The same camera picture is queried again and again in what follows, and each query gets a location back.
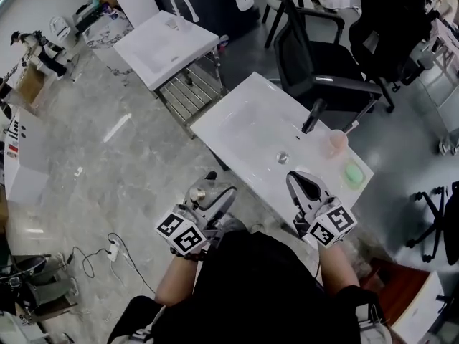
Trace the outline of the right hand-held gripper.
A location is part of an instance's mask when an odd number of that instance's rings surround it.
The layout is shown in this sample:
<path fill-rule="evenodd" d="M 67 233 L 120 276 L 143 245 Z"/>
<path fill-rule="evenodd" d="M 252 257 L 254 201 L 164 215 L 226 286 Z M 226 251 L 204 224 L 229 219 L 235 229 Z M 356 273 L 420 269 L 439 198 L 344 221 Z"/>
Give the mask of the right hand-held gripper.
<path fill-rule="evenodd" d="M 300 209 L 293 223 L 301 238 L 311 236 L 322 247 L 329 248 L 357 225 L 352 212 L 338 197 L 330 196 L 321 178 L 304 171 L 291 171 L 286 183 L 293 203 Z"/>

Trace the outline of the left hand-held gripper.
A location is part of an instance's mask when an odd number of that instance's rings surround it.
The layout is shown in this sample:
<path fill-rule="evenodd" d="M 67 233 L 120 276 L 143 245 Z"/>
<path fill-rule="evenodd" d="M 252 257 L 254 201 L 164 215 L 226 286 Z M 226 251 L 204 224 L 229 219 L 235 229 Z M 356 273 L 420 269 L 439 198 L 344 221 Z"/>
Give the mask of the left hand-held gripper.
<path fill-rule="evenodd" d="M 184 202 L 168 210 L 154 225 L 154 231 L 181 256 L 200 252 L 216 237 L 222 226 L 220 219 L 235 201 L 234 186 L 215 196 L 216 179 L 215 171 L 198 179 L 186 192 Z"/>

